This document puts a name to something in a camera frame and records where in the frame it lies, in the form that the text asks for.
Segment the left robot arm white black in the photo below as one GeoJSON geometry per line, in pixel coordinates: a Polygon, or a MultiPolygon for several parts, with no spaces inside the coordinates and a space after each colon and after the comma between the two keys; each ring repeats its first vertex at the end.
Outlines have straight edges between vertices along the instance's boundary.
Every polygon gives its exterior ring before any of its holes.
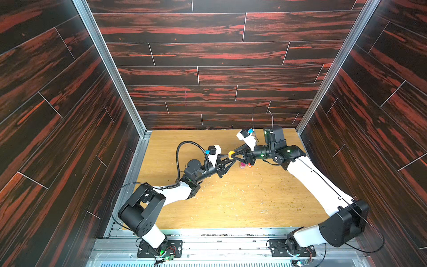
{"type": "Polygon", "coordinates": [[[141,184],[118,212],[118,217],[139,238],[142,238],[151,249],[160,254],[166,249],[167,239],[156,226],[162,208],[177,201],[193,198],[201,188],[205,178],[214,174],[224,176],[236,161],[220,159],[213,165],[206,160],[202,165],[199,160],[190,160],[174,185],[155,188],[148,183],[141,184]]]}

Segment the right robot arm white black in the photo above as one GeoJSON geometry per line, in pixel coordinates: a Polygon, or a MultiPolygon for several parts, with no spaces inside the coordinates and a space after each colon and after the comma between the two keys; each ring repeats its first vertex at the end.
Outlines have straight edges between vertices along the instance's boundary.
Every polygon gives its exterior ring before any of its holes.
{"type": "Polygon", "coordinates": [[[287,145],[279,126],[264,130],[265,144],[258,145],[255,131],[243,129],[237,138],[244,145],[229,152],[229,158],[246,165],[256,160],[271,159],[296,177],[315,197],[328,215],[328,219],[308,228],[297,229],[287,235],[286,249],[292,256],[315,244],[329,244],[339,248],[365,230],[368,204],[353,198],[333,184],[312,163],[298,146],[287,145]]]}

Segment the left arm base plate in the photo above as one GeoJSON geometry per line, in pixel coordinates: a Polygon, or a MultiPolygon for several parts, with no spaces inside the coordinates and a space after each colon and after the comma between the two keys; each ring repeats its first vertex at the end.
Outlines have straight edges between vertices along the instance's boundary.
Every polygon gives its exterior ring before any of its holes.
{"type": "Polygon", "coordinates": [[[172,260],[182,256],[182,240],[165,239],[158,248],[153,248],[148,242],[141,240],[137,258],[165,258],[172,260]]]}

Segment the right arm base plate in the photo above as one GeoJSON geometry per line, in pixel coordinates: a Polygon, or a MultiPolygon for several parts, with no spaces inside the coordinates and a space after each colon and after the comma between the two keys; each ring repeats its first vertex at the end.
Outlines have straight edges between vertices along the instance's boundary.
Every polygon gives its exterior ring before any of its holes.
{"type": "Polygon", "coordinates": [[[316,251],[313,246],[301,247],[293,239],[270,239],[266,242],[266,247],[270,250],[273,257],[306,257],[313,258],[316,251]]]}

